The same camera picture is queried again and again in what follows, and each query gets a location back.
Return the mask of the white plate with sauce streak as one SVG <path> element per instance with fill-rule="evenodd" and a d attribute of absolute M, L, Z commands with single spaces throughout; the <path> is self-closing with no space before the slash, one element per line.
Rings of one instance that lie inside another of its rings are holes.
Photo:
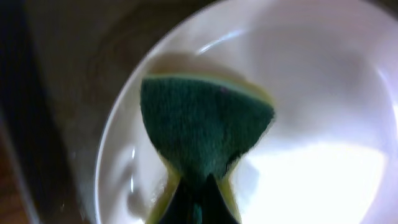
<path fill-rule="evenodd" d="M 397 19 L 366 1 L 223 1 L 162 38 L 123 86 L 96 162 L 98 223 L 145 223 L 167 183 L 139 109 L 149 72 L 223 72 L 276 120 L 231 175 L 242 223 L 397 222 Z"/>

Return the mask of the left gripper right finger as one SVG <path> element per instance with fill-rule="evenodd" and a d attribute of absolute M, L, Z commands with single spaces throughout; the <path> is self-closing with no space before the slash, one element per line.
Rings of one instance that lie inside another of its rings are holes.
<path fill-rule="evenodd" d="M 202 224 L 238 224 L 233 217 L 217 186 L 216 179 L 210 174 L 200 192 Z"/>

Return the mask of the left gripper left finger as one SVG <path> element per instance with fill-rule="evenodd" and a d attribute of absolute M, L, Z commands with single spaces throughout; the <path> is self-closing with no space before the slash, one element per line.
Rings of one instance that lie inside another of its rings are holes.
<path fill-rule="evenodd" d="M 159 224 L 191 224 L 193 221 L 192 209 L 192 193 L 187 183 L 181 180 L 166 211 L 159 220 Z"/>

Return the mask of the green and yellow sponge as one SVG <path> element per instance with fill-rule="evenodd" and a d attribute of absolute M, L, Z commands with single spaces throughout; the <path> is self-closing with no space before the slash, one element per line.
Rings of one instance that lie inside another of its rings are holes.
<path fill-rule="evenodd" d="M 192 223 L 202 223 L 200 192 L 210 174 L 239 223 L 229 176 L 275 118 L 266 95 L 248 83 L 224 78 L 156 74 L 142 79 L 140 106 L 155 150 L 178 183 L 184 180 L 190 188 Z"/>

